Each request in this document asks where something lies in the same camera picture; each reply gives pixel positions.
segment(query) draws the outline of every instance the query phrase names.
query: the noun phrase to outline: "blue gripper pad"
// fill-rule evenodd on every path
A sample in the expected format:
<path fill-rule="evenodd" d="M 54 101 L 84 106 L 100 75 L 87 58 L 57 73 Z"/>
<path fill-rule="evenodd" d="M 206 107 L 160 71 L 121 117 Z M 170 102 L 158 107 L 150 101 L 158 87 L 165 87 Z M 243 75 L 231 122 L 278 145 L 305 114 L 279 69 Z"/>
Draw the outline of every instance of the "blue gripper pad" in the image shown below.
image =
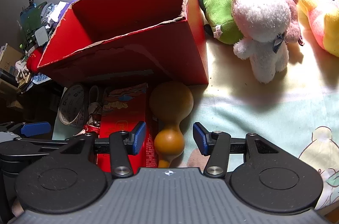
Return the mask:
<path fill-rule="evenodd" d="M 132 155 L 137 155 L 144 143 L 146 137 L 146 123 L 143 122 L 139 127 L 137 132 L 134 134 L 134 141 L 132 147 Z"/>
<path fill-rule="evenodd" d="M 205 133 L 195 123 L 193 124 L 193 139 L 197 144 L 201 155 L 207 156 L 208 146 Z"/>
<path fill-rule="evenodd" d="M 20 132 L 22 135 L 25 135 L 26 137 L 46 134 L 50 132 L 50 124 L 47 121 L 25 123 L 20 129 Z"/>

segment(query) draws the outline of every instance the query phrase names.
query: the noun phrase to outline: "metal screw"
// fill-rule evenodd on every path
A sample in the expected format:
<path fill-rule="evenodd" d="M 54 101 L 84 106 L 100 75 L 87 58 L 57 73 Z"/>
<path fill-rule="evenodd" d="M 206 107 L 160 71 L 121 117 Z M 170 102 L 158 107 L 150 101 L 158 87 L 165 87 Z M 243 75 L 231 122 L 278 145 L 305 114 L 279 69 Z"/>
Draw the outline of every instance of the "metal screw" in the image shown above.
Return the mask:
<path fill-rule="evenodd" d="M 218 175 L 222 173 L 222 168 L 217 166 L 211 166 L 206 169 L 206 172 L 211 175 Z"/>
<path fill-rule="evenodd" d="M 119 166 L 114 169 L 114 172 L 118 175 L 127 175 L 131 172 L 131 170 L 128 167 Z"/>

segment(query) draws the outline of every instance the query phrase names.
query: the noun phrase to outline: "torn cardboard edge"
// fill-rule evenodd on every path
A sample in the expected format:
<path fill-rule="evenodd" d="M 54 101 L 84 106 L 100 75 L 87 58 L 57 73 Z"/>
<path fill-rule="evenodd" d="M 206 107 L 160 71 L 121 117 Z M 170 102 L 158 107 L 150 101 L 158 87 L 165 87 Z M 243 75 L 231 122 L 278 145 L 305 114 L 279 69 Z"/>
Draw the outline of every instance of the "torn cardboard edge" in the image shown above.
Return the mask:
<path fill-rule="evenodd" d="M 182 9 L 181 9 L 180 15 L 179 15 L 178 17 L 172 19 L 172 20 L 166 20 L 166 21 L 160 22 L 160 23 L 158 23 L 158 24 L 156 24 L 156 25 L 152 25 L 152 26 L 149 26 L 149 27 L 142 28 L 142 29 L 140 29 L 140 30 L 135 30 L 135 31 L 132 31 L 132 32 L 128 32 L 128 33 L 126 33 L 126 34 L 123 34 L 123 35 L 117 35 L 117 36 L 115 36 L 115 37 L 113 37 L 113 38 L 110 38 L 110 39 L 106 39 L 106 40 L 101 40 L 101 41 L 95 42 L 95 43 L 90 44 L 90 45 L 88 45 L 88 46 L 86 46 L 86 47 L 84 47 L 84 48 L 78 49 L 78 50 L 76 50 L 76 51 L 74 51 L 74 52 L 72 52 L 72 53 L 70 53 L 70 54 L 68 54 L 68 55 L 66 55 L 66 56 L 64 56 L 64 57 L 62 57 L 62 58 L 60 58 L 60 59 L 57 59 L 57 60 L 48 62 L 48 63 L 46 63 L 46 64 L 44 64 L 44 65 L 40 65 L 40 62 L 41 62 L 41 60 L 42 60 L 43 57 L 44 57 L 45 51 L 48 49 L 48 46 L 49 46 L 49 44 L 51 43 L 51 41 L 52 41 L 54 35 L 56 34 L 58 27 L 61 25 L 61 23 L 62 23 L 63 21 L 66 21 L 64 17 L 66 16 L 67 11 L 70 10 L 70 9 L 72 9 L 73 4 L 74 4 L 74 3 L 77 3 L 77 2 L 79 2 L 79 1 L 81 1 L 81 0 L 77 0 L 77 1 L 73 2 L 73 3 L 67 8 L 67 10 L 65 11 L 65 13 L 64 13 L 64 15 L 63 15 L 63 17 L 62 17 L 62 19 L 60 20 L 60 22 L 58 23 L 57 27 L 55 28 L 55 31 L 54 31 L 52 37 L 50 38 L 50 41 L 47 43 L 46 48 L 45 48 L 44 51 L 43 51 L 43 54 L 42 54 L 41 59 L 40 59 L 40 61 L 39 61 L 39 63 L 38 63 L 38 66 L 37 66 L 38 69 L 39 69 L 39 68 L 43 68 L 44 66 L 53 64 L 53 63 L 55 63 L 55 62 L 60 62 L 60 61 L 62 61 L 62 60 L 65 60 L 65 59 L 67 59 L 68 57 L 71 57 L 72 55 L 74 55 L 74 54 L 76 54 L 76 53 L 79 53 L 79 52 L 81 52 L 81 51 L 83 51 L 83 50 L 85 50 L 85 49 L 88 49 L 88 48 L 90 48 L 90 47 L 94 47 L 94 46 L 96 46 L 96 45 L 100 45 L 100 44 L 102 44 L 102 43 L 104 43 L 104 42 L 106 42 L 106 41 L 111 41 L 111 40 L 114 40 L 114 39 L 116 39 L 116 38 L 120 38 L 120 37 L 122 37 L 122 36 L 127 36 L 127 35 L 136 34 L 136 33 L 138 33 L 138 32 L 144 31 L 144 30 L 149 30 L 149 29 L 152 29 L 152 28 L 157 27 L 157 26 L 160 26 L 160 25 L 169 24 L 169 23 L 173 23 L 173 22 L 180 21 L 180 20 L 185 20 L 185 19 L 187 18 L 187 4 L 188 4 L 188 0 L 183 0 L 182 6 L 181 6 Z"/>

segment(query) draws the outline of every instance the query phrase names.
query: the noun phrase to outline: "light green fabric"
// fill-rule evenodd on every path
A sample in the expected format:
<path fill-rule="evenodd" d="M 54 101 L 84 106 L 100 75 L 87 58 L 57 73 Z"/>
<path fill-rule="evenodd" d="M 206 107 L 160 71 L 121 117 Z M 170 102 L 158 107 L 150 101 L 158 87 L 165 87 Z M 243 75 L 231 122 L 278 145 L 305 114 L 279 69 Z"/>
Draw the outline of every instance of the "light green fabric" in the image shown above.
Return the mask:
<path fill-rule="evenodd" d="M 206 8 L 206 20 L 215 31 L 216 25 L 221 25 L 222 35 L 218 40 L 225 44 L 235 44 L 243 38 L 235 24 L 232 12 L 232 0 L 203 0 Z"/>

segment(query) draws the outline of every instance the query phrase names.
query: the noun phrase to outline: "green plush toy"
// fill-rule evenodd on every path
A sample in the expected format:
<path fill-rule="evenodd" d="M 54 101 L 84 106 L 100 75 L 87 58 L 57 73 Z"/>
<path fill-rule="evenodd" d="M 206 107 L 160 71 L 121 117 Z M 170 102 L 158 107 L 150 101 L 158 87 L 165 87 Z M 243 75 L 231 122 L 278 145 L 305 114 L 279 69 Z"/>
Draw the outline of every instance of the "green plush toy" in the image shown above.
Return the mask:
<path fill-rule="evenodd" d="M 230 45 L 243 38 L 232 17 L 232 0 L 199 0 L 199 5 L 209 23 L 207 34 Z"/>

